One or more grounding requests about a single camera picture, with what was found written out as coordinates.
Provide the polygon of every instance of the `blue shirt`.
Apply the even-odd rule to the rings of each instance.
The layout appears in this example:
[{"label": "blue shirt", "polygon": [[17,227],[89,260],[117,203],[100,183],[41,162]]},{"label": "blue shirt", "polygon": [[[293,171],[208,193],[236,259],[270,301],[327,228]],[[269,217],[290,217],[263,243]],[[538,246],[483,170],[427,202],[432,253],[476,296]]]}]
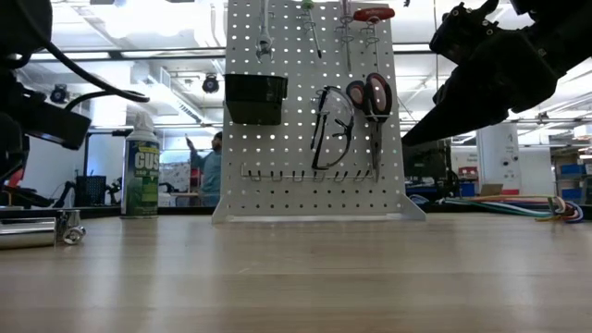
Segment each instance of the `blue shirt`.
[{"label": "blue shirt", "polygon": [[191,151],[191,168],[200,168],[203,173],[203,193],[220,193],[222,173],[222,152],[212,152],[206,157],[201,157],[196,151]]}]

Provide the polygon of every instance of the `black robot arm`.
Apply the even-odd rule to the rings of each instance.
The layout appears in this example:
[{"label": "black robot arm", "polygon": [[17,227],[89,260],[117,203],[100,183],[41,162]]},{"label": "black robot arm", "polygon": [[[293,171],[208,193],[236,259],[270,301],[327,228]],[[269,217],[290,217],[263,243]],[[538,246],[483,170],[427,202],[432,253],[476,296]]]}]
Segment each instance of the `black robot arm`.
[{"label": "black robot arm", "polygon": [[402,139],[416,145],[495,125],[508,111],[523,112],[550,98],[566,72],[592,56],[592,0],[512,0],[535,22],[520,30],[498,27],[486,15],[498,6],[452,9],[430,48],[458,65],[434,95],[436,106]]},{"label": "black robot arm", "polygon": [[[29,136],[58,143],[67,149],[80,149],[91,120],[71,112],[76,104],[107,95],[141,103],[150,100],[137,92],[121,91],[76,65],[51,43],[52,23],[50,0],[0,2],[0,188],[10,175],[26,164]],[[46,103],[44,94],[25,88],[14,73],[41,49],[46,49],[103,92],[83,95],[65,109]]]}]

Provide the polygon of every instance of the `screwdriver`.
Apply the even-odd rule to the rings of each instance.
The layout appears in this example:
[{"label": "screwdriver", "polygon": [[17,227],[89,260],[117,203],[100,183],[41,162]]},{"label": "screwdriver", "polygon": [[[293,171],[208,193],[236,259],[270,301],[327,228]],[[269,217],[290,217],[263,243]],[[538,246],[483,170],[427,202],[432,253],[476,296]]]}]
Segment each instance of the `screwdriver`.
[{"label": "screwdriver", "polygon": [[315,2],[313,0],[302,1],[302,9],[304,9],[304,12],[310,18],[310,24],[313,31],[314,45],[316,46],[316,53],[318,54],[318,58],[320,59],[323,57],[323,52],[321,52],[321,47],[318,45],[318,37],[316,37],[316,23],[315,19],[313,18],[313,8],[315,8]]},{"label": "screwdriver", "polygon": [[380,39],[376,33],[376,25],[381,20],[391,19],[395,17],[395,11],[392,8],[388,7],[374,7],[374,8],[366,8],[357,10],[353,13],[353,20],[359,22],[366,22],[370,26],[373,26],[371,29],[374,31],[374,36],[371,39],[375,47],[375,54],[376,54],[376,71],[380,71],[380,67],[378,65],[378,42]]}]

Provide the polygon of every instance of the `pipe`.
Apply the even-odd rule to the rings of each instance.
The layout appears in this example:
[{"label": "pipe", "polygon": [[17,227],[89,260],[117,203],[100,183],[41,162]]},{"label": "pipe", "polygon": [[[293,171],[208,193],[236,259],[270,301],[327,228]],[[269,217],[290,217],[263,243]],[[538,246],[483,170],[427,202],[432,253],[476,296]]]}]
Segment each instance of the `pipe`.
[{"label": "pipe", "polygon": [[58,217],[0,219],[0,250],[76,245],[86,236],[80,211],[58,211]]},{"label": "pipe", "polygon": [[54,217],[0,220],[0,249],[53,246],[55,230]]}]

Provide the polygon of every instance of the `wooden table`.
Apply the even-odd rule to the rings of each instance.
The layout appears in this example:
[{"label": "wooden table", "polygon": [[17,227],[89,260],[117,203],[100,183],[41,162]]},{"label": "wooden table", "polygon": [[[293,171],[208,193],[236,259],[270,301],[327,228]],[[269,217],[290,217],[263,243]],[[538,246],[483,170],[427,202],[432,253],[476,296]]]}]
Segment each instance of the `wooden table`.
[{"label": "wooden table", "polygon": [[80,247],[0,252],[2,332],[592,332],[588,225],[83,224]]}]

